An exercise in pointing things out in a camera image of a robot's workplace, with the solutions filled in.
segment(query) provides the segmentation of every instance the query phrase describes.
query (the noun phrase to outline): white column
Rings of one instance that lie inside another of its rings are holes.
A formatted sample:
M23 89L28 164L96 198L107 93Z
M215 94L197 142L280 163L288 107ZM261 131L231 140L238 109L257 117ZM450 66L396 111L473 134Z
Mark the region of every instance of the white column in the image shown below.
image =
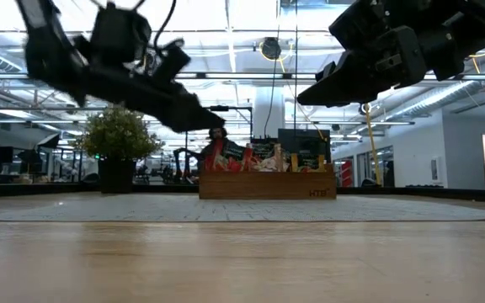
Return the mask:
M278 129L285 128L285 103L283 88L257 87L253 103L253 137L265 135L278 138Z

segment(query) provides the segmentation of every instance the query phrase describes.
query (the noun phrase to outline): carpet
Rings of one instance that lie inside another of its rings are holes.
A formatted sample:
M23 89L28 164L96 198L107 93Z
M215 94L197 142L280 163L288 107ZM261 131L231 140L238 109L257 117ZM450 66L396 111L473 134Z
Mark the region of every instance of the carpet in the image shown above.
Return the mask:
M479 221L485 210L412 199L200 200L197 195L92 195L0 213L0 221Z

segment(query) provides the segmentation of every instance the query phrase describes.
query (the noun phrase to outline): plant pot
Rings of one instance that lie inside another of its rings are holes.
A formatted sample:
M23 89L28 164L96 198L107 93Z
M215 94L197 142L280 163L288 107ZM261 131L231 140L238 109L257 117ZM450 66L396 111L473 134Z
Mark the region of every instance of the plant pot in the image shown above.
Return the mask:
M132 192L134 161L100 160L100 192L103 194L128 194Z

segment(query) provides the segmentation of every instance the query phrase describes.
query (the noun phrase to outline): ceiling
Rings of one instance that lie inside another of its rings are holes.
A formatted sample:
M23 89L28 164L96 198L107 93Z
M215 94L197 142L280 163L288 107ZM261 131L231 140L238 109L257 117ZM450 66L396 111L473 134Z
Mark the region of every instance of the ceiling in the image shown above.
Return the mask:
M137 0L116 0L116 5L131 8ZM328 26L351 3L351 1L300 0L297 10L289 1L281 1L280 12L274 0L179 0L172 20L165 32L160 36L160 43L184 37L184 50L192 57L192 62L185 67L184 72L223 72L232 75L241 73L282 73L300 72L315 73L328 64L336 61L343 51L341 45L328 33ZM84 35L88 37L93 26L97 8L90 0L54 0L61 10L61 23L68 35ZM170 1L147 0L139 12L149 20L153 29L158 29L165 19ZM0 73L24 73L22 45L26 39L24 23L19 14L15 0L0 0ZM259 51L259 44L265 37L280 38L283 58L282 64L266 60ZM485 72L485 50L477 58L481 73ZM466 72L476 73L472 61L466 62ZM251 107L259 86L270 86L269 80L181 80L186 88L200 97L204 106L228 105L233 107ZM285 98L286 119L292 120L292 115L302 117L301 111L313 121L351 121L362 120L358 104L343 108L300 107L295 111L293 103L295 84L279 82ZM311 82L300 81L297 92L303 91ZM422 93L450 86L450 82L422 82L411 88L384 92L372 103L372 117L383 120L383 115L399 113L402 110L409 113L409 106ZM472 94L475 98L479 89ZM458 98L457 101L472 104L470 99ZM72 106L73 101L63 93L54 92L38 83L22 80L0 80L0 106L36 107L47 109L35 111L43 120L83 120L92 111L66 112L49 110ZM88 107L104 107L106 103L91 99ZM247 110L229 111L221 115L232 123L227 126L230 134L240 137L241 142L249 138L250 125ZM0 111L0 119L16 119ZM410 120L409 114L400 114L396 120ZM48 128L58 130L79 130L80 125L65 125L45 123ZM330 125L319 125L330 128ZM184 144L184 136L174 134L171 130L151 123L151 131L165 139L169 148L177 148ZM340 133L353 134L354 127L344 125ZM205 132L191 133L190 137L196 148L206 143Z

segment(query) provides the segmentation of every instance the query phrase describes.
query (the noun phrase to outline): wooden table surface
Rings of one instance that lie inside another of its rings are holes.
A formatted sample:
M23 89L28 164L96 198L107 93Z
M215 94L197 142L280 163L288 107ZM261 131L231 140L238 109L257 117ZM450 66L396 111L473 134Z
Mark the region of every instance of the wooden table surface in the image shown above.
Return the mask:
M484 301L485 222L0 222L0 302Z

